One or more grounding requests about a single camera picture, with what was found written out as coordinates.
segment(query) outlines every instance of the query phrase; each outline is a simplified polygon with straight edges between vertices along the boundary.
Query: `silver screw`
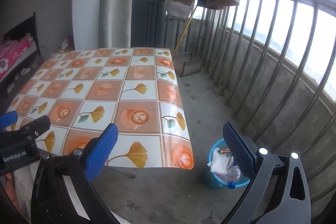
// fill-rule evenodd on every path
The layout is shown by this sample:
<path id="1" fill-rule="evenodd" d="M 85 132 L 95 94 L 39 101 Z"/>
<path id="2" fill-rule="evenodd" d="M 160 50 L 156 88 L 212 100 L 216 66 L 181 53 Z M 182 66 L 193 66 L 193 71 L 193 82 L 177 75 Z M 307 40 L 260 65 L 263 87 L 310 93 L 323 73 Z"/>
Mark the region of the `silver screw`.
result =
<path id="1" fill-rule="evenodd" d="M 42 159 L 47 160 L 49 157 L 50 157 L 50 154 L 45 153 L 45 154 L 43 154 Z"/>
<path id="2" fill-rule="evenodd" d="M 82 152 L 83 152 L 83 149 L 81 149 L 81 148 L 76 148 L 76 149 L 73 151 L 73 154 L 76 155 L 76 156 L 79 156 Z"/>

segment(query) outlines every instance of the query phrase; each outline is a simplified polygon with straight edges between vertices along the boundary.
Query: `pink bedding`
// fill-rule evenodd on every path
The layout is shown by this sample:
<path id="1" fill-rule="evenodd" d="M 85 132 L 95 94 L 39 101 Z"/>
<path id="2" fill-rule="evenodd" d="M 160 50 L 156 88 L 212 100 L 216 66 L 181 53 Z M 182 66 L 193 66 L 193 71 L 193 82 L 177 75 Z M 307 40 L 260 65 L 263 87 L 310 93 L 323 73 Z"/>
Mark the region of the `pink bedding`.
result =
<path id="1" fill-rule="evenodd" d="M 0 46 L 0 79 L 23 52 L 32 45 L 32 41 L 33 38 L 27 34 L 20 41 L 8 41 Z"/>

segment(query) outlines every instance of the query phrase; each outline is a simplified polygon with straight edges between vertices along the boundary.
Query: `metal railing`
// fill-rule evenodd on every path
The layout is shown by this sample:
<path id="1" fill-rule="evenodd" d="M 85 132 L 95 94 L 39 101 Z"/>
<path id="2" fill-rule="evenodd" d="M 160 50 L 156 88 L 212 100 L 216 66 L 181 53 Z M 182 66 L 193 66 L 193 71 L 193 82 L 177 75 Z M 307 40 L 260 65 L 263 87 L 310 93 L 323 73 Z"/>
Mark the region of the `metal railing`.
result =
<path id="1" fill-rule="evenodd" d="M 306 85 L 308 85 L 308 87 L 313 91 L 314 94 L 313 94 L 312 98 L 310 99 L 310 101 L 307 103 L 304 110 L 301 112 L 298 119 L 294 122 L 294 124 L 291 125 L 291 127 L 286 132 L 281 134 L 281 137 L 273 145 L 273 147 L 271 148 L 271 151 L 275 151 L 276 149 L 278 149 L 282 144 L 284 144 L 284 142 L 290 136 L 293 135 L 293 133 L 296 131 L 296 129 L 306 119 L 306 117 L 308 116 L 308 114 L 312 110 L 313 106 L 320 99 L 327 106 L 327 109 L 331 112 L 332 117 L 328 121 L 328 123 L 321 129 L 321 131 L 317 134 L 317 136 L 312 140 L 312 142 L 306 148 L 303 149 L 302 156 L 304 156 L 305 154 L 307 154 L 307 152 L 309 150 L 311 150 L 321 140 L 323 135 L 325 135 L 325 133 L 327 132 L 327 130 L 330 128 L 331 124 L 335 120 L 335 102 L 330 100 L 328 95 L 326 95 L 323 92 L 323 90 L 324 90 L 325 84 L 327 83 L 328 77 L 330 75 L 330 71 L 333 67 L 333 63 L 334 63 L 334 60 L 335 60 L 336 39 L 335 39 L 335 42 L 334 42 L 333 50 L 332 50 L 327 68 L 326 68 L 326 70 L 323 74 L 322 80 L 320 81 L 320 83 L 318 85 L 316 85 L 314 83 L 314 81 L 311 80 L 309 78 L 309 76 L 307 76 L 303 72 L 303 69 L 304 69 L 305 64 L 307 62 L 308 55 L 309 55 L 309 52 L 310 52 L 310 49 L 311 49 L 311 45 L 312 45 L 312 41 L 313 41 L 313 37 L 314 37 L 314 32 L 315 32 L 315 27 L 316 27 L 318 10 L 322 10 L 324 12 L 327 12 L 330 15 L 336 16 L 336 0 L 292 0 L 293 1 L 293 10 L 292 10 L 292 15 L 291 15 L 291 20 L 290 20 L 289 28 L 288 28 L 288 31 L 287 31 L 287 36 L 286 36 L 286 39 L 285 39 L 285 43 L 283 45 L 283 48 L 282 48 L 282 51 L 281 51 L 280 54 L 269 48 L 269 44 L 270 44 L 270 41 L 271 41 L 273 28 L 274 28 L 274 24 L 275 24 L 275 19 L 276 19 L 277 12 L 278 12 L 279 1 L 280 0 L 275 0 L 273 16 L 272 16 L 272 19 L 271 19 L 271 22 L 270 22 L 270 27 L 269 27 L 269 31 L 268 31 L 268 34 L 267 34 L 267 37 L 266 37 L 266 41 L 265 41 L 265 43 L 261 43 L 261 42 L 258 42 L 258 41 L 255 40 L 255 36 L 256 36 L 256 32 L 257 32 L 258 21 L 259 21 L 259 17 L 260 17 L 260 12 L 261 12 L 261 7 L 262 7 L 262 4 L 263 4 L 263 0 L 259 0 L 258 11 L 257 11 L 257 15 L 256 15 L 256 18 L 255 18 L 255 24 L 254 24 L 254 27 L 253 27 L 251 37 L 247 37 L 246 35 L 244 35 L 244 27 L 245 27 L 245 22 L 246 22 L 246 17 L 247 17 L 247 11 L 248 11 L 248 7 L 250 5 L 250 0 L 247 0 L 246 7 L 245 7 L 245 12 L 244 12 L 244 17 L 243 17 L 243 21 L 242 21 L 242 24 L 241 24 L 241 29 L 240 29 L 240 32 L 238 34 L 238 40 L 237 40 L 235 50 L 234 50 L 232 58 L 231 58 L 230 65 L 229 65 L 228 68 L 226 68 L 226 76 L 224 77 L 223 86 L 221 87 L 219 94 L 224 95 L 224 91 L 226 90 L 226 88 L 228 86 L 229 79 L 232 76 L 233 67 L 236 64 L 237 55 L 238 55 L 239 49 L 241 47 L 241 42 L 242 42 L 243 37 L 246 38 L 246 40 L 248 41 L 249 44 L 248 44 L 247 51 L 245 53 L 243 62 L 240 66 L 238 75 L 237 75 L 237 77 L 234 81 L 233 88 L 231 88 L 229 95 L 224 100 L 226 105 L 230 104 L 230 101 L 231 101 L 232 97 L 234 96 L 239 83 L 241 82 L 242 75 L 245 71 L 247 61 L 248 61 L 248 59 L 251 55 L 251 49 L 252 49 L 253 45 L 258 44 L 258 47 L 262 48 L 262 53 L 259 57 L 257 65 L 256 65 L 256 67 L 255 67 L 255 69 L 252 73 L 252 77 L 249 80 L 249 83 L 247 85 L 247 89 L 246 89 L 245 93 L 243 94 L 242 98 L 238 102 L 238 106 L 233 110 L 233 114 L 232 114 L 233 118 L 237 117 L 238 113 L 243 108 L 246 99 L 250 95 L 251 90 L 252 90 L 252 88 L 253 88 L 253 86 L 256 82 L 256 79 L 261 72 L 261 67 L 262 67 L 262 64 L 265 60 L 266 54 L 271 53 L 271 54 L 273 54 L 273 56 L 276 57 L 275 59 L 277 59 L 277 64 L 276 64 L 276 66 L 273 70 L 273 73 L 272 73 L 272 75 L 271 75 L 271 77 L 270 77 L 270 79 L 269 79 L 269 81 L 266 85 L 266 88 L 263 90 L 258 102 L 254 105 L 253 109 L 251 110 L 251 113 L 245 119 L 245 121 L 243 122 L 243 124 L 240 128 L 240 131 L 243 132 L 246 129 L 246 127 L 248 126 L 248 124 L 251 123 L 251 121 L 255 117 L 256 113 L 258 112 L 258 110 L 260 109 L 262 104 L 264 103 L 265 98 L 267 97 L 268 93 L 270 92 L 271 88 L 273 87 L 274 82 L 276 81 L 276 79 L 279 75 L 280 68 L 284 65 L 285 62 L 291 63 L 290 61 L 286 60 L 286 53 L 287 53 L 287 50 L 288 50 L 289 42 L 290 42 L 292 31 L 293 31 L 293 26 L 294 26 L 294 22 L 295 22 L 295 16 L 296 16 L 296 12 L 297 12 L 298 3 L 303 3 L 303 4 L 306 4 L 306 5 L 312 6 L 314 8 L 314 12 L 313 12 L 313 20 L 312 20 L 312 24 L 311 24 L 311 28 L 310 28 L 310 35 L 309 35 L 309 38 L 308 38 L 308 41 L 307 41 L 307 44 L 306 44 L 304 54 L 303 54 L 302 59 L 300 61 L 300 64 L 299 64 L 299 66 L 292 65 L 293 66 L 293 71 L 294 71 L 294 77 L 293 77 L 289 87 L 287 88 L 287 90 L 285 92 L 285 95 L 281 99 L 280 103 L 276 106 L 273 113 L 269 116 L 268 120 L 263 124 L 263 127 L 260 130 L 257 131 L 255 137 L 253 138 L 253 141 L 256 141 L 261 136 L 263 136 L 263 134 L 265 134 L 266 130 L 269 128 L 269 126 L 272 124 L 274 119 L 278 116 L 278 114 L 281 112 L 283 107 L 286 105 L 290 96 L 293 94 L 293 91 L 295 90 L 296 86 L 298 85 L 299 80 L 303 80 L 303 82 Z M 214 17 L 215 17 L 216 12 L 207 10 L 207 15 L 204 18 L 205 10 L 203 9 L 203 14 L 202 14 L 202 18 L 201 18 L 200 27 L 199 27 L 198 37 L 197 37 L 197 40 L 195 41 L 196 52 L 201 53 L 203 55 L 203 58 L 204 58 L 203 66 L 205 67 L 205 71 L 209 72 L 209 70 L 211 69 L 211 73 L 210 73 L 209 78 L 212 79 L 212 80 L 214 79 L 214 86 L 218 86 L 219 82 L 220 82 L 220 79 L 224 76 L 222 74 L 223 74 L 223 71 L 224 71 L 225 63 L 228 60 L 229 48 L 232 44 L 233 35 L 236 32 L 234 30 L 234 26 L 235 26 L 236 17 L 237 17 L 237 11 L 238 11 L 238 6 L 236 7 L 235 12 L 234 12 L 232 26 L 230 28 L 230 33 L 229 33 L 228 39 L 226 41 L 226 46 L 225 46 L 224 53 L 223 53 L 222 56 L 220 56 L 219 47 L 220 47 L 221 44 L 224 43 L 225 33 L 227 32 L 226 24 L 227 24 L 227 20 L 228 20 L 228 9 L 224 9 L 224 10 L 220 11 L 220 13 L 223 13 L 223 16 L 222 16 L 222 19 L 221 19 L 221 22 L 223 23 L 223 25 L 222 25 L 223 30 L 222 30 L 221 38 L 220 38 L 218 43 L 216 43 L 216 37 L 218 36 L 219 29 L 221 28 L 221 24 L 219 23 L 220 18 L 218 18 L 217 24 L 215 24 Z M 166 20 L 166 31 L 168 30 L 168 22 L 169 22 L 169 20 L 167 19 Z M 176 37 L 178 35 L 178 31 L 179 31 L 178 29 L 179 29 L 179 24 L 177 25 Z M 214 31 L 215 34 L 214 34 L 213 42 L 211 43 L 213 31 Z M 334 154 L 332 157 L 330 157 L 330 159 L 327 160 L 317 170 L 315 170 L 311 174 L 307 174 L 308 179 L 312 180 L 322 170 L 329 167 L 335 160 L 336 160 L 336 154 Z M 312 199 L 312 202 L 316 202 L 317 200 L 324 197 L 327 193 L 334 190 L 335 188 L 336 188 L 336 184 L 332 185 L 331 187 L 329 187 L 327 190 L 323 191 L 322 193 L 319 193 L 316 197 L 314 197 L 314 199 Z"/>

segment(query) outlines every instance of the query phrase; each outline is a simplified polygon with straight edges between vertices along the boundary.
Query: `plastic bottle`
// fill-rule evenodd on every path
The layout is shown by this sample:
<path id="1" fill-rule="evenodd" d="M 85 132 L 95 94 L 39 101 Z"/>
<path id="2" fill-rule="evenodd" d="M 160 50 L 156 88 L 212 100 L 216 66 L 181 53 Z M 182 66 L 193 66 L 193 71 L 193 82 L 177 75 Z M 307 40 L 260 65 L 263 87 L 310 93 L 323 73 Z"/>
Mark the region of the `plastic bottle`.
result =
<path id="1" fill-rule="evenodd" d="M 238 165 L 231 166 L 227 172 L 227 187 L 229 189 L 234 189 L 236 187 L 236 182 L 240 179 L 242 172 L 240 171 Z"/>

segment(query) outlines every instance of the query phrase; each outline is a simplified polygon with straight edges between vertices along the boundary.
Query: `table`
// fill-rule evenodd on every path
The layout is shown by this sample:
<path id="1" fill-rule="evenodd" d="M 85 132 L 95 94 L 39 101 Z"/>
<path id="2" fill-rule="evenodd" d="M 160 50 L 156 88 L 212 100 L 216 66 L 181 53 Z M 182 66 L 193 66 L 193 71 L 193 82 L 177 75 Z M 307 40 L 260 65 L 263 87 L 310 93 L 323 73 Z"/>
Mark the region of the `table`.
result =
<path id="1" fill-rule="evenodd" d="M 7 130 L 48 115 L 39 148 L 68 155 L 113 122 L 118 141 L 106 165 L 191 169 L 194 158 L 169 49 L 102 48 L 53 54 L 7 111 Z"/>

